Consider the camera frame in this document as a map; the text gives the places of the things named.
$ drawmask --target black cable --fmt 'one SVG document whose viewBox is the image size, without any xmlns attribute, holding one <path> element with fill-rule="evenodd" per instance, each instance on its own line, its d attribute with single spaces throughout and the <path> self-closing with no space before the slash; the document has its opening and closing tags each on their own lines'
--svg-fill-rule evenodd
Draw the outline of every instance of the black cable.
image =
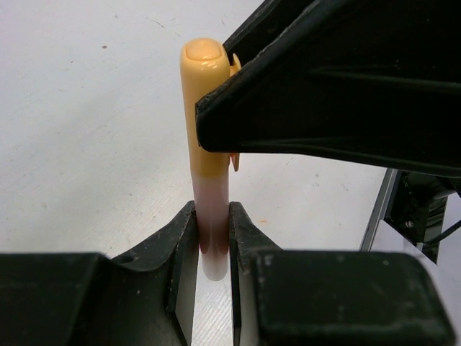
<svg viewBox="0 0 461 346">
<path fill-rule="evenodd" d="M 461 220 L 459 220 L 457 223 L 455 223 L 453 226 L 450 226 L 448 229 L 446 229 L 444 232 L 439 234 L 438 236 L 435 236 L 434 238 L 425 241 L 424 246 L 426 247 L 433 247 L 437 245 L 439 242 L 447 238 L 450 234 L 453 234 L 456 230 L 458 230 L 461 227 Z"/>
</svg>

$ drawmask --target white surface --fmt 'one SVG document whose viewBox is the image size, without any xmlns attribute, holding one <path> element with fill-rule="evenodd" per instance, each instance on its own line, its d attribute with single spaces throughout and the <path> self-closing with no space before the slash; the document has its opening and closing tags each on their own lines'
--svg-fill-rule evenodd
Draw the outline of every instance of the white surface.
<svg viewBox="0 0 461 346">
<path fill-rule="evenodd" d="M 438 290 L 439 297 L 444 304 L 445 310 L 452 322 L 453 327 L 455 328 L 457 333 L 456 345 L 461 345 L 461 310 L 459 310 L 457 307 L 459 306 L 461 299 L 459 294 L 460 282 L 453 280 L 452 274 L 446 270 L 446 265 L 441 263 L 439 263 L 439 265 L 435 265 L 430 259 L 428 259 L 409 241 L 404 239 L 395 229 L 393 229 L 383 220 L 381 220 L 378 225 L 375 240 L 373 241 L 372 245 L 372 251 L 403 252 L 414 256 L 423 264 L 427 272 L 430 274 L 434 286 Z M 459 262 L 451 262 L 449 267 L 452 269 L 455 267 L 459 268 Z"/>
<path fill-rule="evenodd" d="M 461 198 L 457 194 L 448 197 L 442 230 L 461 219 Z M 453 309 L 457 312 L 457 324 L 461 335 L 461 229 L 457 230 L 439 246 L 438 266 L 443 270 L 449 281 L 449 291 L 453 297 Z"/>
<path fill-rule="evenodd" d="M 1 0 L 0 251 L 114 256 L 192 199 L 180 47 L 259 2 Z M 383 175 L 243 155 L 230 198 L 282 247 L 357 249 Z M 230 299 L 199 273 L 195 345 L 231 344 Z"/>
</svg>

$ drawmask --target black plastic jaw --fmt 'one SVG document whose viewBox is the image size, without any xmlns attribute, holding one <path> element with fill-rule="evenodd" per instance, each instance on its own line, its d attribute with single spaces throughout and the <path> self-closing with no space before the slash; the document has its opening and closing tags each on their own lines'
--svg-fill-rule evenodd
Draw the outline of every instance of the black plastic jaw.
<svg viewBox="0 0 461 346">
<path fill-rule="evenodd" d="M 235 346 L 455 344 L 429 275 L 406 254 L 281 250 L 231 203 L 230 270 Z"/>
<path fill-rule="evenodd" d="M 200 145 L 461 177 L 460 12 L 456 0 L 265 1 L 225 43 L 246 64 L 197 103 Z"/>
<path fill-rule="evenodd" d="M 112 260 L 97 253 L 1 254 L 0 343 L 190 345 L 197 237 L 189 202 Z"/>
</svg>

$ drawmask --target pen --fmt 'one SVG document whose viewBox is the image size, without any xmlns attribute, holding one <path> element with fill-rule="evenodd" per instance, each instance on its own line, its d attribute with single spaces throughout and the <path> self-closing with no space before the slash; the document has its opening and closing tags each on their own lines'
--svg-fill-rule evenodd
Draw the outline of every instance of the pen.
<svg viewBox="0 0 461 346">
<path fill-rule="evenodd" d="M 210 153 L 197 141 L 195 104 L 240 69 L 234 55 L 230 65 L 224 47 L 199 38 L 181 51 L 180 69 L 186 115 L 189 162 L 194 190 L 203 271 L 210 280 L 221 280 L 228 270 L 229 178 L 232 159 L 238 169 L 238 154 Z"/>
</svg>

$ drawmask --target white pen barrel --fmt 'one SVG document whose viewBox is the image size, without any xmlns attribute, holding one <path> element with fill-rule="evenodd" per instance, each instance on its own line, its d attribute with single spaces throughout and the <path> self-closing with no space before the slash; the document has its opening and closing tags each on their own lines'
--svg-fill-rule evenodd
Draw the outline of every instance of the white pen barrel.
<svg viewBox="0 0 461 346">
<path fill-rule="evenodd" d="M 224 47 L 211 39 L 187 43 L 180 63 L 202 266 L 210 280 L 221 280 L 228 270 L 230 157 L 199 147 L 195 104 L 229 78 L 231 67 Z"/>
</svg>

